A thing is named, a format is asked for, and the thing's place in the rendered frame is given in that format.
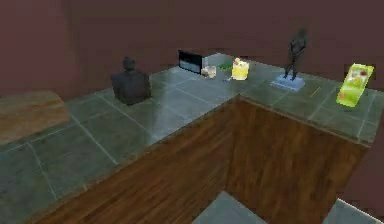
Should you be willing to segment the small clear glass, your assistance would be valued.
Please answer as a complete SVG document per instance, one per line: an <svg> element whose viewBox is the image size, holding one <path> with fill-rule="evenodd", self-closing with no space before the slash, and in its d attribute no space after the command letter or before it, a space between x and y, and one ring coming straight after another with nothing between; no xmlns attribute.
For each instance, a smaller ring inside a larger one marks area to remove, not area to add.
<svg viewBox="0 0 384 224"><path fill-rule="evenodd" d="M201 69L201 74L207 78L215 78L216 77L216 67L215 66L205 66Z"/></svg>

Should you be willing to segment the black and silver toaster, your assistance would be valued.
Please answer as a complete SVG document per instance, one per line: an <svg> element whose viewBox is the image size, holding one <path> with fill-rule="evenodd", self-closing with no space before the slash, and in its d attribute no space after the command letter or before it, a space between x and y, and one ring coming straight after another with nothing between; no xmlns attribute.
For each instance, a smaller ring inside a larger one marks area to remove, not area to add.
<svg viewBox="0 0 384 224"><path fill-rule="evenodd" d="M184 50L179 50L178 51L178 59L179 63L178 66L184 70L200 74L201 70L203 68L203 56L184 51Z"/></svg>

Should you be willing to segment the yellow container with lid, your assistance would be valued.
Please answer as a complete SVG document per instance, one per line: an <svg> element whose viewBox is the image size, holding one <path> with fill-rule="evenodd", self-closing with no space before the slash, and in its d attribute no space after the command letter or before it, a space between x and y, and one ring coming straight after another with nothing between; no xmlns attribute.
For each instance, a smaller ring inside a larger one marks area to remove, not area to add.
<svg viewBox="0 0 384 224"><path fill-rule="evenodd" d="M246 80L249 72L249 63L235 58L232 64L232 78L234 80Z"/></svg>

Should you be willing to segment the dark grey bust statue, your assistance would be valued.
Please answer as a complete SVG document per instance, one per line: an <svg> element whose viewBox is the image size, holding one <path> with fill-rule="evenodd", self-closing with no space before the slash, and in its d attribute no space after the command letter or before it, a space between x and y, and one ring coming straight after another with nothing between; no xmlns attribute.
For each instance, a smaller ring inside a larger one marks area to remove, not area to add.
<svg viewBox="0 0 384 224"><path fill-rule="evenodd" d="M134 105L151 97L149 76L136 69L133 59L123 59L123 72L112 74L114 96L126 105Z"/></svg>

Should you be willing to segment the brown wooden tiled counter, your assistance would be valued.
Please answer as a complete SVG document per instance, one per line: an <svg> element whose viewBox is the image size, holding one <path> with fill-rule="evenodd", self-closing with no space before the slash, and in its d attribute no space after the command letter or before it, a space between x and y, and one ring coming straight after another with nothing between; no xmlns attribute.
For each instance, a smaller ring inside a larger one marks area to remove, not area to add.
<svg viewBox="0 0 384 224"><path fill-rule="evenodd" d="M271 86L279 74L175 67L133 106L108 89L71 101L66 124L0 146L0 224L384 224L341 198L384 93L347 108L338 82L309 75L292 92Z"/></svg>

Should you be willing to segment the dark figure statue blue base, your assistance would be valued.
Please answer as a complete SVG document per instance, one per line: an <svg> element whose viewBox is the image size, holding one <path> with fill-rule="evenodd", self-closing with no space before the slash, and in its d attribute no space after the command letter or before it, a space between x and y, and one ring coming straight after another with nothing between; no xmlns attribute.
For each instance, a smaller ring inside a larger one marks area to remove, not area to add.
<svg viewBox="0 0 384 224"><path fill-rule="evenodd" d="M284 73L276 77L271 86L298 92L305 85L305 81L297 76L297 65L306 47L307 31L301 27L289 42L288 64L284 67Z"/></svg>

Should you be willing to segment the brown wooden board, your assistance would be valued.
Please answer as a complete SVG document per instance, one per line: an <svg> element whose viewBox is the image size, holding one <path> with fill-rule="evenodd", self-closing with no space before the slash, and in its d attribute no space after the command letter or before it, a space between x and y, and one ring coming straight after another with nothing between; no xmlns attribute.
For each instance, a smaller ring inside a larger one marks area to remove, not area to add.
<svg viewBox="0 0 384 224"><path fill-rule="evenodd" d="M68 122L69 111L53 91L40 90L0 97L0 145Z"/></svg>

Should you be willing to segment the green yellow food box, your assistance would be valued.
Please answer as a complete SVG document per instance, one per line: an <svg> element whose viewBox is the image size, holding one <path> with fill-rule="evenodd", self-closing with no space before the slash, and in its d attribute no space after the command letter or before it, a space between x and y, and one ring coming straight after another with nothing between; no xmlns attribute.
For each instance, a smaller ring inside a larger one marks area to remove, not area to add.
<svg viewBox="0 0 384 224"><path fill-rule="evenodd" d="M355 107L373 71L373 66L357 63L352 64L337 94L336 102L346 107Z"/></svg>

